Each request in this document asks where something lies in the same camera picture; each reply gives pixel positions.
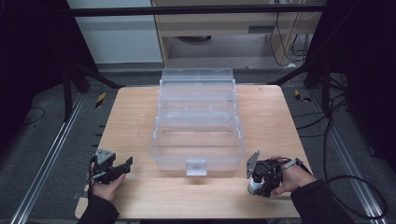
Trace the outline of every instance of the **metal bar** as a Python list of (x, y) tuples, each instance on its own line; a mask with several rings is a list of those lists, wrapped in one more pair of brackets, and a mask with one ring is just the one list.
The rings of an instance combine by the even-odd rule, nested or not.
[(58, 157), (59, 152), (62, 149), (66, 136), (68, 135), (75, 119), (78, 114), (78, 111), (81, 107), (81, 102), (84, 98), (83, 93), (79, 93), (78, 97), (75, 102), (74, 112), (71, 114), (70, 119), (62, 125), (60, 131), (58, 132), (55, 140), (52, 143), (51, 148), (49, 149), (49, 153), (47, 154), (46, 159), (44, 159), (39, 171), (35, 176), (35, 180), (33, 181), (32, 185), (28, 189), (27, 193), (25, 194), (20, 206), (18, 207), (17, 211), (13, 215), (11, 219), (11, 224), (23, 224), (26, 222), (27, 218), (29, 217), (30, 212), (32, 211), (33, 206), (35, 205), (35, 201), (40, 194), (47, 177), (50, 173), (50, 170), (53, 164)]
[(113, 8), (72, 8), (52, 10), (52, 14), (66, 14), (74, 17), (143, 16), (176, 14), (223, 14), (261, 12), (317, 12), (340, 9), (344, 6), (326, 4), (286, 4), (286, 5), (239, 5), (239, 6), (192, 6), (192, 7), (113, 7)]
[[(315, 105), (318, 108), (318, 111), (323, 113), (323, 110), (320, 106), (319, 103), (319, 97), (315, 94), (314, 91), (311, 91), (312, 93), (312, 99)], [(346, 173), (348, 175), (354, 175), (356, 177), (363, 178), (361, 171), (359, 168), (356, 166), (355, 162), (352, 160), (351, 156), (349, 155), (347, 151), (347, 147), (344, 145), (344, 142), (340, 136), (340, 134), (337, 132), (337, 129), (335, 125), (332, 126), (330, 129), (330, 136), (332, 138), (332, 141), (334, 142), (334, 149), (337, 152), (337, 155), (339, 159), (341, 160), (341, 163), (343, 164), (344, 169), (346, 170)], [(370, 188), (357, 180), (351, 180), (351, 184), (353, 188), (355, 189), (361, 204), (368, 216), (380, 216), (382, 214), (381, 208), (379, 207), (378, 203), (375, 200), (375, 197), (373, 193), (371, 192)], [(373, 224), (387, 224), (387, 220), (385, 218), (379, 219), (379, 220), (371, 220)]]

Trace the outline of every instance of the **floor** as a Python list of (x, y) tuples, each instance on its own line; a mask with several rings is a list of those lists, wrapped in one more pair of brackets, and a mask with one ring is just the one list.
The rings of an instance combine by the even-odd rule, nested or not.
[[(295, 49), (301, 46), (297, 41)], [(290, 51), (290, 57), (302, 59), (296, 52), (299, 51)], [(265, 84), (285, 76), (293, 66), (299, 65), (301, 62), (279, 65), (263, 35), (237, 35), (212, 36), (210, 40), (199, 36), (174, 38), (167, 67), (231, 67), (237, 83)], [(127, 86), (157, 85), (161, 70), (103, 75)], [(333, 75), (340, 80), (344, 78), (339, 74)], [(326, 120), (303, 128), (321, 117), (320, 86), (306, 90), (302, 85), (304, 77), (305, 74), (301, 74), (293, 78), (282, 86), (282, 90), (295, 125), (300, 128), (298, 132), (314, 175), (323, 178), (326, 170), (329, 176), (353, 174), (364, 177), (387, 200), (389, 211), (386, 218), (379, 220), (351, 215), (357, 223), (396, 223), (396, 200), (393, 199), (396, 175), (384, 160), (370, 155), (368, 143), (347, 111), (347, 105), (334, 111), (326, 147), (323, 147), (324, 137), (316, 136), (324, 133)], [(77, 108), (75, 121), (68, 127), (64, 127), (63, 123), (62, 86), (39, 93), (34, 99), (33, 109), (9, 145), (12, 153), (0, 161), (0, 223), (9, 223), (17, 214), (25, 214), (27, 223), (76, 223), (74, 210), (85, 185), (87, 158), (100, 142), (117, 95), (117, 90), (111, 90), (93, 79), (89, 81), (89, 93), (81, 94), (73, 90), (73, 100), (81, 101), (81, 104)], [(300, 91), (301, 98), (296, 97), (296, 90)], [(98, 96), (104, 91), (104, 103), (101, 108), (95, 108)], [(335, 98), (339, 93), (333, 90), (331, 97)], [(67, 137), (57, 139), (60, 132), (65, 132)], [(49, 169), (43, 170), (43, 164)], [(384, 208), (378, 195), (361, 183), (336, 181), (333, 189), (349, 206), (363, 214), (377, 209), (372, 215), (378, 215)], [(300, 223), (299, 219), (282, 219), (277, 223), (287, 221)], [(150, 223), (163, 222), (156, 220)]]

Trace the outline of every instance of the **human hand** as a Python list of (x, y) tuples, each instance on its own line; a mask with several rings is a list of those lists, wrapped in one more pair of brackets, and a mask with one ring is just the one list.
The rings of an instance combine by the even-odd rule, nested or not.
[[(281, 160), (280, 157), (271, 157), (271, 160)], [(316, 181), (316, 179), (303, 168), (298, 165), (284, 169), (282, 165), (283, 182), (282, 184), (271, 191), (271, 195), (280, 195), (284, 192), (292, 192), (297, 188), (305, 186)]]
[(95, 182), (92, 186), (92, 194), (113, 203), (117, 189), (125, 179), (125, 176), (126, 174), (122, 174), (118, 179), (108, 185)]

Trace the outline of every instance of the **person's left hand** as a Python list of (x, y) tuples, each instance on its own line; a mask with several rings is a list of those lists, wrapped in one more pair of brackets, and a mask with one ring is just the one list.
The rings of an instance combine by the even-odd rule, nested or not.
[(113, 203), (113, 200), (116, 197), (117, 189), (125, 179), (125, 176), (126, 174), (122, 174), (118, 179), (108, 185), (101, 184), (99, 182), (94, 183), (92, 186), (92, 195), (98, 196)]

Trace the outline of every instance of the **white wall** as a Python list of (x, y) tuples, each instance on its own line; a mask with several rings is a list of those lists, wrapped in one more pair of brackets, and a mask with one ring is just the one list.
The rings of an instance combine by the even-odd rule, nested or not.
[[(151, 7), (149, 0), (68, 0), (71, 8)], [(76, 18), (96, 63), (161, 63), (153, 16)]]

